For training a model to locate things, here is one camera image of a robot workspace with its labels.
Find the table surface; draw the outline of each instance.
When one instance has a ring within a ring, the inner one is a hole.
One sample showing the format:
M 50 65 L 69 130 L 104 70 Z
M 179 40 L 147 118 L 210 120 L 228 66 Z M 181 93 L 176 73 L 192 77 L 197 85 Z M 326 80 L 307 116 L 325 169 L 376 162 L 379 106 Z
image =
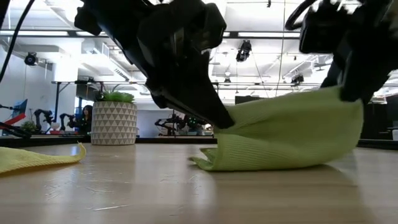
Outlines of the table surface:
M 209 173 L 187 161 L 203 145 L 85 146 L 78 164 L 1 175 L 1 223 L 398 223 L 394 151 L 356 149 L 311 169 Z

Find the folded cloth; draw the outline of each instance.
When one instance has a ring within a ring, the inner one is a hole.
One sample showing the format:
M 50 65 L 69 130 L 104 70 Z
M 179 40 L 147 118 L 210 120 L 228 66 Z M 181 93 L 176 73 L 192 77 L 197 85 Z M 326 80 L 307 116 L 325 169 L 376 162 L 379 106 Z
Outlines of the folded cloth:
M 217 148 L 191 157 L 208 171 L 294 169 L 324 164 L 358 143 L 361 101 L 342 102 L 340 87 L 251 101 L 228 108 L 235 125 L 216 129 Z
M 79 148 L 79 154 L 74 156 L 49 156 L 22 149 L 0 147 L 0 173 L 27 167 L 78 162 L 86 156 L 86 149 L 81 143 Z

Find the person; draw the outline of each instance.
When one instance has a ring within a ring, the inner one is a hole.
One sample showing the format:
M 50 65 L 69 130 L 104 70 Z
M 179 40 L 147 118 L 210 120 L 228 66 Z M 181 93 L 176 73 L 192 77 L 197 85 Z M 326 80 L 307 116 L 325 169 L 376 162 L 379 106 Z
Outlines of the person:
M 91 132 L 91 118 L 93 116 L 93 106 L 87 105 L 83 108 L 81 118 L 76 120 L 75 127 L 79 128 L 79 134 L 88 134 Z

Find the green plant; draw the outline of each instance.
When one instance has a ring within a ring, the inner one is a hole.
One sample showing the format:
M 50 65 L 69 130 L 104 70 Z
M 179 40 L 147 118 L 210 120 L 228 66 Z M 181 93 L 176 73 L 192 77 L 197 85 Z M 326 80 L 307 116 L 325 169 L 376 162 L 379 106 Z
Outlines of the green plant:
M 110 102 L 122 102 L 122 103 L 133 103 L 134 96 L 130 93 L 121 93 L 116 91 L 116 85 L 112 90 L 105 90 L 96 97 L 97 101 L 110 101 Z
M 21 125 L 21 129 L 29 133 L 36 132 L 36 124 L 33 121 L 25 121 Z
M 134 96 L 130 93 L 121 93 L 119 91 L 105 91 L 103 101 L 132 103 Z

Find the plant pot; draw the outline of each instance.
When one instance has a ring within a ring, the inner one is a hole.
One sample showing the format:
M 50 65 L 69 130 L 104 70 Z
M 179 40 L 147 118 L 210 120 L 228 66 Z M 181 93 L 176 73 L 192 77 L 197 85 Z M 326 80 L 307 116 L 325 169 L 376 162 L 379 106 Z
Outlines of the plant pot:
M 137 106 L 133 103 L 95 102 L 91 143 L 100 146 L 122 146 L 136 141 Z

